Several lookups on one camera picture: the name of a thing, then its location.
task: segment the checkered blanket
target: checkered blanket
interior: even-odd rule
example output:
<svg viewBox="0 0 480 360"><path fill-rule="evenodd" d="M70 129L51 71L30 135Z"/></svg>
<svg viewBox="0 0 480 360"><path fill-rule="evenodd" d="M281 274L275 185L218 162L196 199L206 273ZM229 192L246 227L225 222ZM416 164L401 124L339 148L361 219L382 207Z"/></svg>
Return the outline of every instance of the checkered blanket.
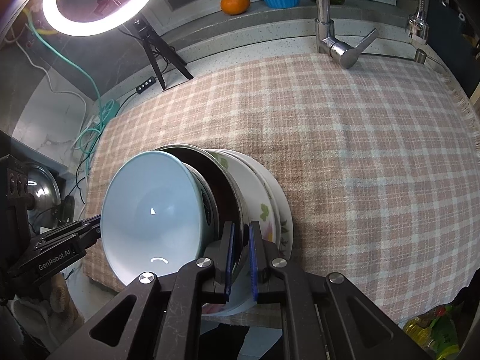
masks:
<svg viewBox="0 0 480 360"><path fill-rule="evenodd" d="M243 152L289 200L292 260L344 273L394 321L451 301L479 267L477 119L427 66L325 55L239 64L165 91L112 120L99 142L87 216L115 172L167 143ZM85 273L121 290L99 241ZM224 319L279 326L276 306Z"/></svg>

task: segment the triangular cutout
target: triangular cutout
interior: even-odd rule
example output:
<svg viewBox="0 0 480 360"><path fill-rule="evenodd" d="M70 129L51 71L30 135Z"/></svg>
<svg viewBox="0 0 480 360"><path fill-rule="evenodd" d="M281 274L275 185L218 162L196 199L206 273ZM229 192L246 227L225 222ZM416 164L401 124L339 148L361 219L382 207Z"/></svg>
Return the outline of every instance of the triangular cutout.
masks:
<svg viewBox="0 0 480 360"><path fill-rule="evenodd" d="M358 298L348 297L347 303L364 347L373 348L393 338L393 333Z"/></svg>
<svg viewBox="0 0 480 360"><path fill-rule="evenodd" d="M137 297L128 295L122 300L104 319L102 319L91 331L90 337L101 341L111 347L116 347L120 342L123 330L134 309Z"/></svg>

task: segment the silver screw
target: silver screw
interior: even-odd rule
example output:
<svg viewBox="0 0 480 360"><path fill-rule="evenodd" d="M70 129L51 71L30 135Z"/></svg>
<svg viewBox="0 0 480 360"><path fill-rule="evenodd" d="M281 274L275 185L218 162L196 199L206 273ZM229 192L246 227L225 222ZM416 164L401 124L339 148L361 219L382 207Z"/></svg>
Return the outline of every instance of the silver screw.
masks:
<svg viewBox="0 0 480 360"><path fill-rule="evenodd" d="M208 257L200 257L197 260L197 266L200 268L205 268L207 266L210 266L211 263L212 263L212 260L209 259Z"/></svg>
<svg viewBox="0 0 480 360"><path fill-rule="evenodd" d="M286 264L287 264L286 259L276 258L272 260L272 265L275 268L283 268L284 266L286 266Z"/></svg>
<svg viewBox="0 0 480 360"><path fill-rule="evenodd" d="M339 274L338 272L333 272L330 275L328 275L328 279L333 284L342 284L343 281L345 280L345 276L342 274Z"/></svg>
<svg viewBox="0 0 480 360"><path fill-rule="evenodd" d="M140 283L143 284L151 283L153 282L153 279L155 279L155 275L151 272L143 272L138 278L138 280L140 280Z"/></svg>

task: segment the stacked dishes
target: stacked dishes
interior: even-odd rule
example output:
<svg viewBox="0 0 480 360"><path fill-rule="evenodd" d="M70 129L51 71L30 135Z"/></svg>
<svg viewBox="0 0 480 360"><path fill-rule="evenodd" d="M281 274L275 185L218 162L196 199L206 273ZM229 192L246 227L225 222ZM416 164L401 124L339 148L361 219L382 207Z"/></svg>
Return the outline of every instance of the stacked dishes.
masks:
<svg viewBox="0 0 480 360"><path fill-rule="evenodd" d="M225 221L233 222L238 231L230 301L203 307L203 314L226 316L254 305L247 262L252 220L289 258L290 208L266 168L235 151L174 144L139 154L119 169L105 195L102 241L112 270L128 285L145 271L177 272L215 245Z"/></svg>

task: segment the gloved hand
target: gloved hand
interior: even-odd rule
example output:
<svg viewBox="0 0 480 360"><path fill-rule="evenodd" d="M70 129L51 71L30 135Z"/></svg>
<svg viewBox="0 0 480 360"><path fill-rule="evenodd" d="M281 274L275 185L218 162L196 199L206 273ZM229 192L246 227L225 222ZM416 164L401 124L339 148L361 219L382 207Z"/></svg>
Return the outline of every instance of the gloved hand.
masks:
<svg viewBox="0 0 480 360"><path fill-rule="evenodd" d="M11 310L27 333L40 339L47 350L53 352L83 325L84 319L70 297L62 274L53 276L50 283L49 301L15 298Z"/></svg>

